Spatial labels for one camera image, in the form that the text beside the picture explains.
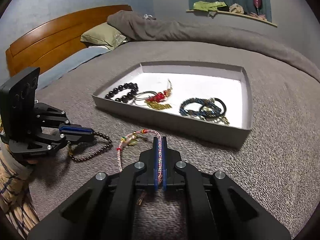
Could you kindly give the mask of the beige cloth on sill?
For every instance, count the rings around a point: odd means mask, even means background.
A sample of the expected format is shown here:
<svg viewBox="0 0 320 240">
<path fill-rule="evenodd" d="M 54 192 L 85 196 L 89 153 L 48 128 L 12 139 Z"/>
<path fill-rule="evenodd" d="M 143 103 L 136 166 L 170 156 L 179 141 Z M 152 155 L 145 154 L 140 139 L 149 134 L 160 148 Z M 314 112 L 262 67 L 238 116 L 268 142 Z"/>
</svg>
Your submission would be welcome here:
<svg viewBox="0 0 320 240">
<path fill-rule="evenodd" d="M 234 3 L 229 7 L 229 12 L 233 14 L 244 14 L 244 9 L 241 5 Z"/>
</svg>

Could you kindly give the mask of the small dark bead mala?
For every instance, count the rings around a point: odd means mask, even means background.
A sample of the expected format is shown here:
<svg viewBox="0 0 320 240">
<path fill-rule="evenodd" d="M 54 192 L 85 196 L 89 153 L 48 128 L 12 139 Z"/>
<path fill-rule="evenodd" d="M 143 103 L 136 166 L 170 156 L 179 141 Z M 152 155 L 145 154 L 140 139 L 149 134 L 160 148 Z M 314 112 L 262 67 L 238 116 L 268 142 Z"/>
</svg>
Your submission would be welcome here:
<svg viewBox="0 0 320 240">
<path fill-rule="evenodd" d="M 77 145 L 68 142 L 68 157 L 74 162 L 82 163 L 106 153 L 112 146 L 112 140 L 108 135 L 94 132 L 93 139 L 89 142 L 80 142 Z"/>
</svg>

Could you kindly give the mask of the grey shallow cardboard tray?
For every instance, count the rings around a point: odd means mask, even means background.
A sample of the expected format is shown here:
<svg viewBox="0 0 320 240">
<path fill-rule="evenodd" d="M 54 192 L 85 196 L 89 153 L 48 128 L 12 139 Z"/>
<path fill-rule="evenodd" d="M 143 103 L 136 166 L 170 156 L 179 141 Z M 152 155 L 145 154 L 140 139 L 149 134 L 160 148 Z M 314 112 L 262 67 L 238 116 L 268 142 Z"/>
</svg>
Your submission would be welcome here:
<svg viewBox="0 0 320 240">
<path fill-rule="evenodd" d="M 137 84 L 136 101 L 122 103 L 105 98 L 108 92 L 125 83 Z M 188 61 L 141 62 L 121 71 L 92 97 L 99 109 L 109 113 L 233 148 L 240 148 L 252 130 L 251 86 L 244 67 L 240 66 Z M 226 121 L 182 116 L 180 106 L 191 98 L 213 98 Z"/>
</svg>

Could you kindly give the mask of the wooden headboard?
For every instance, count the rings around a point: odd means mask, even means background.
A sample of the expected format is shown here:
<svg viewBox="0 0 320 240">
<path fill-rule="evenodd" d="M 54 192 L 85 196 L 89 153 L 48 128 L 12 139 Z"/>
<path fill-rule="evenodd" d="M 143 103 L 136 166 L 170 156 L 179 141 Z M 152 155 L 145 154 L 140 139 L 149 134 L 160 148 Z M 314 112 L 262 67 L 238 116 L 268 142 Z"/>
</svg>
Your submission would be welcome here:
<svg viewBox="0 0 320 240">
<path fill-rule="evenodd" d="M 13 42 L 6 50 L 10 76 L 27 67 L 39 67 L 44 73 L 69 56 L 86 48 L 80 36 L 106 22 L 118 11 L 131 11 L 131 6 L 109 5 L 80 10 L 48 21 Z"/>
</svg>

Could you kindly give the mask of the olive green pillow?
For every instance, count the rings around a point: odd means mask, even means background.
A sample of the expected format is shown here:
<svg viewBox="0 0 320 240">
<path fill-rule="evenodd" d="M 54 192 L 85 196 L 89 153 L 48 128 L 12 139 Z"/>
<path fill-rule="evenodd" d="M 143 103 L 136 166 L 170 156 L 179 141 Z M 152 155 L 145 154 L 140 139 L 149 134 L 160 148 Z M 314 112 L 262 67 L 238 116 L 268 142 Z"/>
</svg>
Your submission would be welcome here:
<svg viewBox="0 0 320 240">
<path fill-rule="evenodd" d="M 84 32 L 80 36 L 80 41 L 95 46 L 105 46 L 109 50 L 114 50 L 128 42 L 128 38 L 105 22 Z"/>
</svg>

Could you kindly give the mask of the rolled grey duvet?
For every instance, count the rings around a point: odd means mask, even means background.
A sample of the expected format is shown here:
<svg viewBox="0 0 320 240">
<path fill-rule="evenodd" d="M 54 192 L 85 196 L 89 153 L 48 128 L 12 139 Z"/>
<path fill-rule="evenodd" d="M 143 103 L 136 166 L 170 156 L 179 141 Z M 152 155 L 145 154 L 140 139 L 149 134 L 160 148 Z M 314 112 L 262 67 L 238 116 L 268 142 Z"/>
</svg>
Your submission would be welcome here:
<svg viewBox="0 0 320 240">
<path fill-rule="evenodd" d="M 285 62 L 319 81 L 319 69 L 308 58 L 264 35 L 234 27 L 147 20 L 136 12 L 121 10 L 107 23 L 135 41 L 203 42 L 260 53 Z"/>
</svg>

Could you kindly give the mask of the pink cloth on sill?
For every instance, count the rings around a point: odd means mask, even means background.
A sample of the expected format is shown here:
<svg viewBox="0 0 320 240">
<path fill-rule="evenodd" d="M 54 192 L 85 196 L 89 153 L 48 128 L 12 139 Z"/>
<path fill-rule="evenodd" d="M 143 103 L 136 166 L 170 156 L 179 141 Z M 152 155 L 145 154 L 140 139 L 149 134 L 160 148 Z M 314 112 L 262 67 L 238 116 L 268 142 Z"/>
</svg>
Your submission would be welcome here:
<svg viewBox="0 0 320 240">
<path fill-rule="evenodd" d="M 253 12 L 251 12 L 250 14 L 249 14 L 249 16 L 251 16 L 251 17 L 253 17 L 253 18 L 257 18 L 258 20 L 260 20 L 260 21 L 267 21 L 267 18 L 266 18 L 266 16 L 265 15 L 257 15 L 257 14 L 255 14 L 255 13 L 253 13 Z"/>
</svg>

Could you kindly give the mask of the person's left sleeve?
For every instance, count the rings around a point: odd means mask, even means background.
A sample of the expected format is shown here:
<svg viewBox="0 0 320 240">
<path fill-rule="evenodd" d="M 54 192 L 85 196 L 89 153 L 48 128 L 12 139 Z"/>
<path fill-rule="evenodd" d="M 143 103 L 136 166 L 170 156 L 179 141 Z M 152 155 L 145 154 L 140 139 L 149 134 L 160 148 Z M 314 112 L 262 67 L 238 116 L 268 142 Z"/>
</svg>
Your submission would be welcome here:
<svg viewBox="0 0 320 240">
<path fill-rule="evenodd" d="M 16 161 L 9 146 L 1 142 L 1 209 L 24 239 L 39 222 L 29 191 L 32 171 L 31 166 Z"/>
</svg>

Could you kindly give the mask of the grey bedspread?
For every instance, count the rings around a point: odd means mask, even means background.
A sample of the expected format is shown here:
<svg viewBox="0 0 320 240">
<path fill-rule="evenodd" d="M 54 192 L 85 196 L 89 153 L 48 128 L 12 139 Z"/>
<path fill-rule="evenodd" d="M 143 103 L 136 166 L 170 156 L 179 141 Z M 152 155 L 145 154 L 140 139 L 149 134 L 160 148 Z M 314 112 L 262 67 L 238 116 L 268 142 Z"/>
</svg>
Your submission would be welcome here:
<svg viewBox="0 0 320 240">
<path fill-rule="evenodd" d="M 253 129 L 240 150 L 167 129 L 168 145 L 203 172 L 221 170 L 278 219 L 292 239 L 319 203 L 319 82 L 289 64 L 251 51 L 196 42 L 131 42 L 81 65 L 40 90 L 37 98 L 63 109 L 71 122 L 120 137 L 146 127 L 95 107 L 92 94 L 140 62 L 204 61 L 243 66 L 253 95 Z M 84 163 L 67 161 L 66 149 L 37 165 L 29 184 L 43 219 L 96 172 L 118 171 L 113 149 Z M 182 195 L 144 198 L 133 239 L 186 239 Z"/>
</svg>

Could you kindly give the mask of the green cloth on sill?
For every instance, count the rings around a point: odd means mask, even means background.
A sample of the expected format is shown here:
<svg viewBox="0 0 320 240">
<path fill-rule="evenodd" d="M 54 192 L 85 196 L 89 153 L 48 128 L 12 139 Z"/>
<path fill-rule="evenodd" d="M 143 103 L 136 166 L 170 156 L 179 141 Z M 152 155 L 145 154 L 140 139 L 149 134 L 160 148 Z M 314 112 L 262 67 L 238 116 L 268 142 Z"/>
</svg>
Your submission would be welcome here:
<svg viewBox="0 0 320 240">
<path fill-rule="evenodd" d="M 193 4 L 193 9 L 198 11 L 219 11 L 221 8 L 228 9 L 228 6 L 225 2 L 198 1 Z"/>
</svg>

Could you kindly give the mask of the magenta glass ornament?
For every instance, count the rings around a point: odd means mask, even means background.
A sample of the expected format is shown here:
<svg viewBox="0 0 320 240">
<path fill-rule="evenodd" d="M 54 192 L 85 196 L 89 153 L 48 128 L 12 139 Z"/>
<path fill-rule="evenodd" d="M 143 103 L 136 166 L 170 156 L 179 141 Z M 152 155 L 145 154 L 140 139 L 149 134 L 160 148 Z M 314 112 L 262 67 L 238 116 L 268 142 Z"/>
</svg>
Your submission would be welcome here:
<svg viewBox="0 0 320 240">
<path fill-rule="evenodd" d="M 259 15 L 259 10 L 261 8 L 262 5 L 262 0 L 253 0 L 253 5 L 256 9 L 257 15 Z"/>
</svg>

